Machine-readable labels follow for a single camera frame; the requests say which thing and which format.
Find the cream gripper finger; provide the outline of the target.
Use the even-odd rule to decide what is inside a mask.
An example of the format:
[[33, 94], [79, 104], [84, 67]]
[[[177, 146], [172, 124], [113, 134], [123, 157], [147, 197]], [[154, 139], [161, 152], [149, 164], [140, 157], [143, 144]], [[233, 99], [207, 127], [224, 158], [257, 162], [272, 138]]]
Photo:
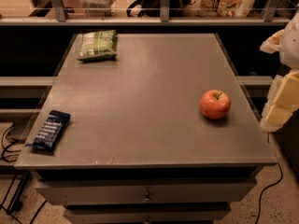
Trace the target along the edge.
[[265, 53], [275, 53], [280, 50], [280, 40], [283, 35], [284, 30], [281, 29], [274, 34], [272, 34], [270, 37], [268, 37], [260, 46], [260, 51], [263, 51]]
[[276, 132], [299, 109], [299, 71], [291, 70], [287, 75], [276, 75], [273, 79], [267, 102], [263, 107], [260, 127], [265, 132]]

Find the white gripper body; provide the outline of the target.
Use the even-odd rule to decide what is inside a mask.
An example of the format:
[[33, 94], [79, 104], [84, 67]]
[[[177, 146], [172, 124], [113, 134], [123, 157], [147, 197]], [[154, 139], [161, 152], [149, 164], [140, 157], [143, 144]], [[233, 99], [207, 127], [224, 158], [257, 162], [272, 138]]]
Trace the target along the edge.
[[291, 69], [299, 69], [299, 13], [286, 25], [280, 40], [280, 62]]

